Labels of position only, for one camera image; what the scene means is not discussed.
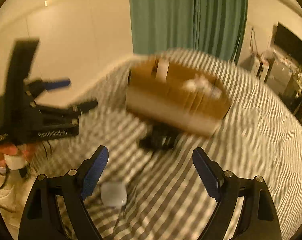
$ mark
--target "open cardboard box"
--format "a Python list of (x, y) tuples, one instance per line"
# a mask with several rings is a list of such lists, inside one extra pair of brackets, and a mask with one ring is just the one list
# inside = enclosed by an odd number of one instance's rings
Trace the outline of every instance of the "open cardboard box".
[[(231, 107), (221, 82), (207, 73), (168, 61), (166, 76), (158, 78), (159, 60), (167, 61), (153, 58), (131, 69), (126, 95), (127, 110), (189, 133), (212, 136)], [(196, 75), (204, 76), (219, 88), (222, 92), (220, 97), (183, 88), (184, 82)]]

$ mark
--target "green curtain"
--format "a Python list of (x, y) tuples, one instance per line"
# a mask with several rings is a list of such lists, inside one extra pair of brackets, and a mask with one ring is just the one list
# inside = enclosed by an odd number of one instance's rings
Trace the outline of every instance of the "green curtain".
[(135, 53), (181, 47), (239, 57), (247, 0), (130, 0), (130, 10)]

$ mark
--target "black monitor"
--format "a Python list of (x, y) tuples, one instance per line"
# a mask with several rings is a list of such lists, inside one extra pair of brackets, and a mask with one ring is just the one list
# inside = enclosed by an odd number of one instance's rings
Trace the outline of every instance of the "black monitor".
[(274, 44), (302, 65), (302, 41), (281, 23), (278, 23)]

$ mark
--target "human hand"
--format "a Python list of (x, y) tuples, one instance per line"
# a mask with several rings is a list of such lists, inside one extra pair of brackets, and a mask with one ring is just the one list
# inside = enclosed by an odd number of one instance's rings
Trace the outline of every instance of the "human hand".
[[(23, 157), (27, 162), (30, 162), (35, 154), (37, 143), (25, 144), (22, 150)], [(4, 154), (6, 155), (16, 155), (17, 147), (15, 145), (1, 145), (0, 146), (0, 167), (6, 167), (6, 161), (4, 159)]]

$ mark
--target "striped fabric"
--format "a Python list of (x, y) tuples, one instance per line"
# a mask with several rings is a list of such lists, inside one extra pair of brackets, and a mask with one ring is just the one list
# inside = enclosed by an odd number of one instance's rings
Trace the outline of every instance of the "striped fabric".
[[(192, 164), (192, 151), (200, 146), (238, 177), (264, 177), (282, 238), (288, 240), (302, 223), (302, 127), (279, 98), (245, 70), (203, 52), (175, 49), (162, 56), (222, 81), (232, 107), (211, 139), (183, 134), (173, 151), (139, 149), (147, 125), (125, 110), (128, 71), (135, 64), (130, 62), (82, 98), (97, 98), (99, 107), (81, 117), (80, 135), (59, 140), (49, 161), (39, 156), (34, 166), (49, 177), (60, 176), (105, 145), (109, 162), (85, 201), (104, 239), (197, 239), (216, 205)], [(126, 184), (128, 202), (121, 210), (101, 204), (99, 185), (110, 180)], [(225, 239), (233, 236), (242, 202), (239, 198)], [(63, 202), (59, 203), (67, 231), (75, 238)]]

